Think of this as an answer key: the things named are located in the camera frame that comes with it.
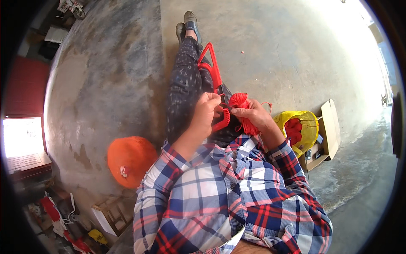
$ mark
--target blue red white plaid shirt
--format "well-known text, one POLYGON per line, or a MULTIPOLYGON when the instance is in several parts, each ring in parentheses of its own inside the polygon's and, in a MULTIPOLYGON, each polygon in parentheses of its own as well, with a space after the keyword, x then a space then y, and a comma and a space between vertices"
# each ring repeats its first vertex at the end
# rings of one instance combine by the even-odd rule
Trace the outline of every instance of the blue red white plaid shirt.
POLYGON ((134 253, 231 253, 240 239, 277 253, 325 253, 332 224, 285 141, 265 156, 258 135, 187 162, 170 144, 137 190, 134 253))

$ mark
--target patterned trousers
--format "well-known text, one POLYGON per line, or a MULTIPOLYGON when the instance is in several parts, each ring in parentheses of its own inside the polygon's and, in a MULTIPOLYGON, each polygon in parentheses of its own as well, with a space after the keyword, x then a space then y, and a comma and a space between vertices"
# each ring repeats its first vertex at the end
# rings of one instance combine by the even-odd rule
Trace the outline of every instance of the patterned trousers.
MULTIPOLYGON (((193 37, 187 36, 176 55, 166 98, 168 108, 166 112, 166 139, 170 144, 173 144, 189 127, 200 96, 205 92, 213 92, 213 80, 210 73, 206 69, 199 70, 197 67, 197 61, 202 51, 203 46, 193 37)), ((207 58, 203 58, 203 62, 209 63, 207 58)), ((224 84, 221 87, 225 94, 225 103, 228 104, 232 94, 224 84)), ((223 115, 220 118, 215 118, 213 124, 223 118, 223 115)), ((238 119, 231 115, 229 125, 212 133, 208 137, 208 142, 216 143, 220 147, 227 147, 231 141, 243 133, 242 128, 236 131, 236 127, 239 128, 240 125, 238 119)))

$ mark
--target yellow bag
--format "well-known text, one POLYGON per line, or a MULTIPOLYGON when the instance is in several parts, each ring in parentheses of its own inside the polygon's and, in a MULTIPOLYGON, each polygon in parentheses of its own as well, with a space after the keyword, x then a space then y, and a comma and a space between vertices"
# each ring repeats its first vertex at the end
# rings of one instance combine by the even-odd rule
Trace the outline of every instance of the yellow bag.
POLYGON ((302 139, 292 146, 296 157, 300 157, 303 153, 309 150, 317 140, 319 135, 319 122, 317 117, 310 111, 284 111, 274 117, 275 123, 285 137, 285 123, 292 118, 299 118, 302 124, 302 139))
POLYGON ((89 233, 87 233, 91 238, 93 238, 95 241, 102 243, 102 244, 107 244, 107 239, 104 237, 104 235, 97 229, 92 229, 89 233))

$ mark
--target scooter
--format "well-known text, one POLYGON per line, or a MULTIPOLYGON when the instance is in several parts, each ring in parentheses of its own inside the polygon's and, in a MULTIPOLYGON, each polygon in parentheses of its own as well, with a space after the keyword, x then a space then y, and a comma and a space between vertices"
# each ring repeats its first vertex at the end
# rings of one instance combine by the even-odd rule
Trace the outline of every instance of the scooter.
POLYGON ((59 0, 58 11, 65 13, 67 10, 70 10, 77 20, 83 20, 86 17, 83 5, 77 0, 59 0))

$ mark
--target cardboard box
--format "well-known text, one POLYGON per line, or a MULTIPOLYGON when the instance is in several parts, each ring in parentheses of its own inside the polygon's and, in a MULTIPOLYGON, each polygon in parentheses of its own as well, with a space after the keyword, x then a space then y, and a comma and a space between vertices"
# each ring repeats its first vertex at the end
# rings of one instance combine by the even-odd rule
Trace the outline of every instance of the cardboard box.
POLYGON ((332 160, 340 146, 340 126, 338 124, 337 111, 334 101, 329 99, 322 106, 322 115, 317 117, 319 122, 319 134, 323 137, 321 144, 316 142, 311 149, 311 159, 305 160, 305 155, 299 157, 299 163, 303 170, 310 171, 326 159, 332 160), (315 158, 315 154, 320 149, 324 149, 324 154, 315 158))

